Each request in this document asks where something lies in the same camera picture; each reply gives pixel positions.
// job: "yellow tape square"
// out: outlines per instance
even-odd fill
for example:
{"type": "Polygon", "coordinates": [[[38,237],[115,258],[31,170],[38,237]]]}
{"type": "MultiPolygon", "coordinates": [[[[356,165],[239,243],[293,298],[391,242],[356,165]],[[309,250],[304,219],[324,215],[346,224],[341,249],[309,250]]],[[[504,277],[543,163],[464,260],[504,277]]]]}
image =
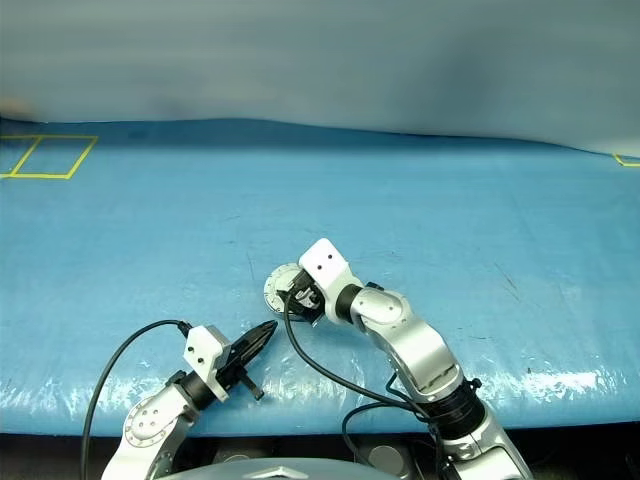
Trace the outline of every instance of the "yellow tape square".
{"type": "Polygon", "coordinates": [[[74,173],[78,170],[82,162],[89,152],[94,147],[96,142],[98,141],[98,137],[96,135],[1,135],[0,140],[32,140],[33,143],[27,149],[27,151],[20,157],[18,162],[13,166],[9,173],[4,173],[0,175],[0,178],[40,178],[40,179],[61,179],[61,180],[69,180],[74,173]],[[38,148],[38,146],[42,143],[43,140],[50,139],[59,139],[59,140],[69,140],[69,139],[78,139],[84,140],[87,142],[86,148],[80,153],[78,158],[75,159],[71,168],[65,173],[38,173],[38,172],[29,172],[29,173],[21,173],[20,170],[24,166],[24,164],[29,160],[29,157],[33,154],[33,152],[38,148]]]}
{"type": "Polygon", "coordinates": [[[623,167],[640,167],[640,161],[629,161],[624,156],[618,155],[617,153],[613,154],[613,158],[616,159],[623,167]]]}

